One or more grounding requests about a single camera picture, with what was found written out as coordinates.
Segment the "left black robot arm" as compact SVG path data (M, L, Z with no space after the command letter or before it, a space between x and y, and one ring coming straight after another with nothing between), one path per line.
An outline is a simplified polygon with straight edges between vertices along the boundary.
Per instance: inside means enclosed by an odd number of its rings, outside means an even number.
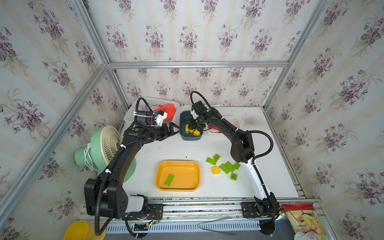
M145 103L146 111L139 109L140 102ZM97 178L88 179L85 183L87 213L95 217L96 236L104 233L111 220L126 216L129 197L123 189L124 178L143 145L177 134L172 124L175 113L176 107L172 104L152 110L143 97L137 99L134 121L124 131L117 152Z

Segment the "green lego plate long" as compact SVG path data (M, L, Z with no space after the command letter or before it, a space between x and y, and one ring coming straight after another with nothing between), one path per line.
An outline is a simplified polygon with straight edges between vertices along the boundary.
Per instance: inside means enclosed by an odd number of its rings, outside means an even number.
M221 164L221 165L219 166L219 168L220 168L226 175L228 175L228 174L231 172L231 170L230 170L225 164Z

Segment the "red lego brick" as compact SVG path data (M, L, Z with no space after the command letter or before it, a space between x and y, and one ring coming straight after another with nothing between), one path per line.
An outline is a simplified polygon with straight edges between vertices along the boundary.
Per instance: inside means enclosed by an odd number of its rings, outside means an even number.
M209 125L209 130L212 132L217 132L217 133L220 133L221 131L219 130L219 129L217 129L216 127L214 127L214 126L211 126L211 125Z

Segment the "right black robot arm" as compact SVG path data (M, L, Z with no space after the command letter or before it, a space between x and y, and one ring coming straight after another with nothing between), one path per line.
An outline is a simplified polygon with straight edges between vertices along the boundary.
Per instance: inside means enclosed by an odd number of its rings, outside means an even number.
M193 116L190 124L195 128L203 128L204 125L213 126L231 142L230 153L232 158L237 163L245 166L249 174L255 198L255 213L257 216L264 218L264 220L260 221L260 232L265 236L272 235L276 230L276 219L281 210L281 205L263 180L256 160L271 153L274 148L273 139L260 130L244 131L235 127L217 109L213 108L198 91L192 91L190 99L192 103L191 114ZM270 145L264 153L255 154L252 134L260 134L268 139Z

